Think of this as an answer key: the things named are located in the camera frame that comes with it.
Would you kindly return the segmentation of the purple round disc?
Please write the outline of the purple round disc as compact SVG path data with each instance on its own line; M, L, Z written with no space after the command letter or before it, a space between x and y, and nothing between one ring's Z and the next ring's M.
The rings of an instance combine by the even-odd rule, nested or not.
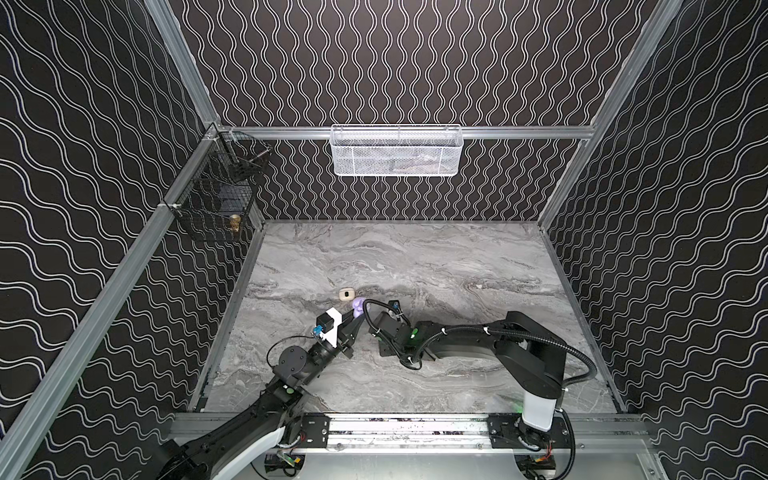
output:
M365 315L365 303L366 299L364 297L356 297L352 301L352 309L353 309L353 317L359 318L361 316Z

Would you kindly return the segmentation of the beige earbud charging case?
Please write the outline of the beige earbud charging case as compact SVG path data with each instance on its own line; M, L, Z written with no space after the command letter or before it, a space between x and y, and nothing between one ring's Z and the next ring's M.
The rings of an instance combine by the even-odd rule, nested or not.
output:
M351 302L356 297L356 292L351 287L342 288L338 292L338 298L342 302Z

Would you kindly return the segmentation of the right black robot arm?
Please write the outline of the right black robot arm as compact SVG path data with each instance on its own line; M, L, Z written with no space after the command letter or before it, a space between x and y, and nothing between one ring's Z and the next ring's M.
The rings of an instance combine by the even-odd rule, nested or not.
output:
M420 369L427 361L469 358L498 361L523 389L522 424L547 432L567 387L589 381L594 361L527 315L510 311L488 324L444 325L405 322L394 313L365 316L369 331L404 367Z

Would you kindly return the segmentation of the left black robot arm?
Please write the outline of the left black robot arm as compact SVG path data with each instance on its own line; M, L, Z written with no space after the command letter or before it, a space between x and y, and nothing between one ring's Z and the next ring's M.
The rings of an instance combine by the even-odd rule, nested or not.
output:
M335 342L318 337L309 349L286 347L272 367L273 378L249 407L184 445L166 442L159 454L165 464L154 477L233 479L268 450L287 448L299 440L296 423L302 415L305 387L339 355L352 355L359 331L370 315L330 310L318 319L321 328L328 327L336 335Z

